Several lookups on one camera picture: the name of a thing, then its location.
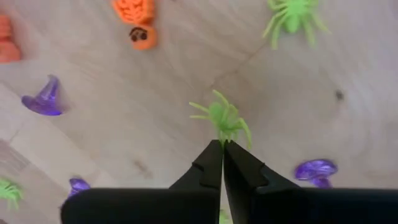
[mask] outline orange toy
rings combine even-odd
[[[150,49],[156,45],[156,30],[151,26],[140,25],[130,32],[132,46],[137,50]]]
[[[14,62],[21,59],[21,52],[11,41],[0,42],[0,63]]]
[[[11,25],[7,16],[0,16],[0,63],[21,59],[21,52],[11,41]]]
[[[122,21],[129,24],[148,24],[155,17],[154,0],[114,0],[112,5]]]
[[[11,25],[7,16],[0,15],[0,39],[11,37]]]

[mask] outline green plastic toy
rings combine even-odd
[[[209,108],[205,108],[197,103],[189,102],[191,106],[194,106],[207,114],[193,115],[190,117],[210,120],[216,128],[222,148],[224,148],[225,141],[231,142],[231,138],[236,141],[239,131],[244,130],[248,142],[247,148],[250,149],[251,132],[248,125],[244,122],[243,118],[239,117],[239,112],[236,107],[228,103],[228,100],[221,93],[216,90],[213,90],[213,93],[223,102],[224,105],[216,101],[212,102]]]
[[[265,38],[271,28],[274,27],[271,40],[273,49],[278,47],[277,42],[282,25],[291,34],[296,33],[302,25],[310,45],[315,44],[311,21],[314,21],[315,25],[321,30],[330,33],[329,29],[313,11],[314,7],[318,6],[318,0],[268,0],[268,5],[273,11],[277,11],[277,14],[269,21],[262,37]]]
[[[218,220],[219,224],[229,224],[229,217],[223,209],[220,209],[220,219]]]
[[[0,198],[8,201],[8,209],[11,208],[11,204],[14,204],[14,208],[18,210],[18,202],[22,199],[22,190],[12,182],[0,178]]]

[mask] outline wood grain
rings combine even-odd
[[[2,201],[0,219],[59,223],[73,175],[95,187],[168,187],[215,136],[188,118],[188,102],[211,102],[212,89],[239,108],[252,153],[280,174],[327,157],[340,168],[334,186],[398,187],[396,0],[321,1],[332,34],[316,30],[311,48],[303,32],[282,32],[278,50],[261,39],[266,1],[157,1],[159,46],[145,52],[109,1],[0,0],[24,54],[0,65],[0,174],[27,194],[19,212]],[[56,118],[20,104],[48,74],[67,108]]]

